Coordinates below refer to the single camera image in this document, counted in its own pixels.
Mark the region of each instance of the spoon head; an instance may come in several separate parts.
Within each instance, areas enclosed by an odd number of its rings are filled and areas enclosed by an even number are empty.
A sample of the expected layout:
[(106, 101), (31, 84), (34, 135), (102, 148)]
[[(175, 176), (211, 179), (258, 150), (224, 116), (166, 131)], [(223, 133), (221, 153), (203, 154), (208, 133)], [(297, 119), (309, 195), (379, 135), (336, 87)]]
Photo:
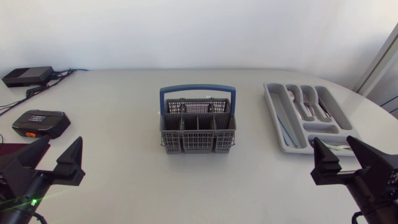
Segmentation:
[(289, 94), (289, 98), (294, 101), (295, 97), (294, 97), (294, 93), (292, 91), (288, 91), (287, 94)]

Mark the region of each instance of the power adapter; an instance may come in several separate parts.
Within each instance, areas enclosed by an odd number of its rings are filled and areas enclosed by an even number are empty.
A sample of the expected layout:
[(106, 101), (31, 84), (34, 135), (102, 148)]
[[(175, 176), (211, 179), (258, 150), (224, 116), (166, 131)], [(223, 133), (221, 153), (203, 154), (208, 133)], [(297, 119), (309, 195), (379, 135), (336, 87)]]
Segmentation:
[(1, 80), (7, 87), (46, 85), (51, 80), (54, 69), (51, 66), (34, 68), (17, 68)]

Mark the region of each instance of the black power bank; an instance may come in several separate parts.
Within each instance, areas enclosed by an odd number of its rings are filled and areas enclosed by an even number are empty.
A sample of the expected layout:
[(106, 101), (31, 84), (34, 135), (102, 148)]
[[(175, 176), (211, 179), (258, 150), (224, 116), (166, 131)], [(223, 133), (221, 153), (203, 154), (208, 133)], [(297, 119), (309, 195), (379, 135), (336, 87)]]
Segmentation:
[(17, 68), (1, 80), (7, 87), (46, 85), (54, 72), (51, 66), (35, 68)]
[(21, 136), (41, 138), (49, 135), (55, 139), (69, 124), (70, 121), (64, 112), (30, 110), (19, 117), (12, 124), (12, 128)]

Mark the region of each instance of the gray plastic basket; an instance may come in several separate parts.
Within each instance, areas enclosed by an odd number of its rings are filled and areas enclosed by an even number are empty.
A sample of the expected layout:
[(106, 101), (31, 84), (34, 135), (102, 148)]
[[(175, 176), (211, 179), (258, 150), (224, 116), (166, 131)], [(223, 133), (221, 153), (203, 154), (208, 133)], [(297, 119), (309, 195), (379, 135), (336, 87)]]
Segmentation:
[[(172, 99), (164, 94), (182, 90), (231, 92), (228, 99)], [(222, 85), (179, 85), (160, 89), (160, 132), (168, 154), (228, 153), (234, 145), (236, 90)]]

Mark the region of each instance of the blue handle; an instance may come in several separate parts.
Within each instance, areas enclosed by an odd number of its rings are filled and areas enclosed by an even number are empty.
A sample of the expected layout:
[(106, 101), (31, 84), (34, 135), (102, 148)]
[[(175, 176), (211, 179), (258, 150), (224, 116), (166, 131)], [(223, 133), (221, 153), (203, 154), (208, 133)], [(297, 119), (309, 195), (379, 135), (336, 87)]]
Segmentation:
[(184, 91), (184, 90), (214, 90), (214, 91), (227, 91), (231, 93), (231, 115), (235, 114), (235, 98), (236, 90), (232, 86), (224, 85), (214, 85), (214, 84), (189, 84), (189, 85), (176, 85), (169, 86), (160, 89), (160, 114), (164, 115), (165, 105), (164, 105), (164, 94), (171, 93), (174, 91)]

